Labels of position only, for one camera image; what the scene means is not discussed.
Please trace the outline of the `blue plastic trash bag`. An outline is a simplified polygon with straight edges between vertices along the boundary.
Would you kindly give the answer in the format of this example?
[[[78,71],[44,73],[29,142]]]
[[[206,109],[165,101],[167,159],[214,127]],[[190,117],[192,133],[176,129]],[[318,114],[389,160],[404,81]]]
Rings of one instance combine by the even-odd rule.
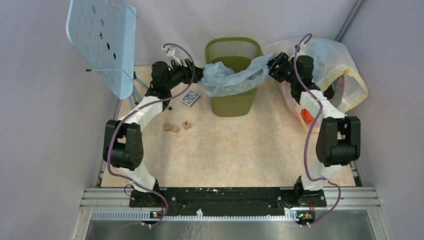
[[[209,97],[226,97],[245,93],[260,87],[269,75],[268,62],[274,59],[273,52],[251,60],[239,72],[224,65],[223,61],[208,63],[203,69],[203,77],[197,83]]]

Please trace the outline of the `green mesh trash bin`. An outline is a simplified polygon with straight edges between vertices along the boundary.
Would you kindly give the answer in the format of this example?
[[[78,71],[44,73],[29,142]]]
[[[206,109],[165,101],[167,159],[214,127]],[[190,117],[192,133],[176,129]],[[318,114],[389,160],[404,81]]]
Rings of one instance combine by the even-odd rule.
[[[248,37],[220,37],[205,47],[207,64],[223,63],[235,73],[248,68],[253,59],[263,55],[261,46]],[[249,113],[258,87],[229,96],[212,96],[212,112],[219,117],[241,117]]]

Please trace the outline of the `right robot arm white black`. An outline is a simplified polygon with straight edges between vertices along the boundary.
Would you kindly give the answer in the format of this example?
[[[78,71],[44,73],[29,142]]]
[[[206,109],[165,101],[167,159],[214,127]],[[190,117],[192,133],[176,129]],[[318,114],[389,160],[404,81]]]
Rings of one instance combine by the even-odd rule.
[[[332,92],[313,83],[311,56],[280,52],[267,65],[268,74],[279,83],[287,82],[290,95],[312,117],[303,151],[305,174],[285,200],[299,206],[324,201],[322,188],[331,176],[360,157],[361,121],[334,107],[327,98]]]

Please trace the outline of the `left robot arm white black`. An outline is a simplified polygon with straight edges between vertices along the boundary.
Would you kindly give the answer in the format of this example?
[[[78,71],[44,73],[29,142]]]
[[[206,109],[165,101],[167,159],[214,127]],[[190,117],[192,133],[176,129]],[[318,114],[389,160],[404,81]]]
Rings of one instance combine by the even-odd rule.
[[[141,102],[129,113],[105,124],[103,159],[110,175],[130,182],[141,200],[149,207],[159,202],[167,205],[159,192],[157,180],[142,161],[144,146],[142,132],[161,114],[174,98],[172,89],[180,84],[190,86],[203,78],[203,69],[191,60],[183,63],[157,61],[151,66],[150,83]]]

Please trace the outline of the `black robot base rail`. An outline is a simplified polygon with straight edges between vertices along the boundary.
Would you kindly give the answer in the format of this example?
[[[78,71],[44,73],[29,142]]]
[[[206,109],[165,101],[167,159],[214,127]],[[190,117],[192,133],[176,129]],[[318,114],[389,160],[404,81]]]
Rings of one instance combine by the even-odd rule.
[[[131,208],[159,208],[166,216],[206,217],[282,216],[287,209],[326,207],[323,190],[295,187],[169,187],[154,193],[133,190]]]

